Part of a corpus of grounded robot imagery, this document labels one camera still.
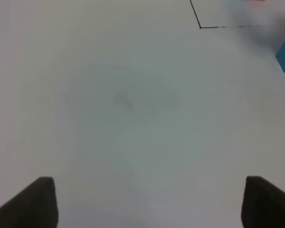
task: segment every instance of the white floor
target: white floor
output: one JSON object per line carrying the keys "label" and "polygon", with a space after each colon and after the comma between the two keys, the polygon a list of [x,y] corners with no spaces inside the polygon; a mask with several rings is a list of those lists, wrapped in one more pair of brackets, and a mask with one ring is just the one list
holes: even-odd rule
{"label": "white floor", "polygon": [[0,1],[0,205],[53,176],[61,228],[242,227],[246,176],[285,190],[280,34],[198,29],[189,0]]}

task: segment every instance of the white surface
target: white surface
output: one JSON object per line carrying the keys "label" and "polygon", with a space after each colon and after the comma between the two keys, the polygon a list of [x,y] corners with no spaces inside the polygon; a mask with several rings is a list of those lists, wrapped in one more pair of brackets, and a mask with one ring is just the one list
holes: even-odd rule
{"label": "white surface", "polygon": [[285,19],[285,0],[192,0],[202,27],[272,26]]}
{"label": "white surface", "polygon": [[53,176],[61,228],[242,227],[247,175],[285,190],[285,74],[251,32],[187,0],[0,0],[0,205]]}

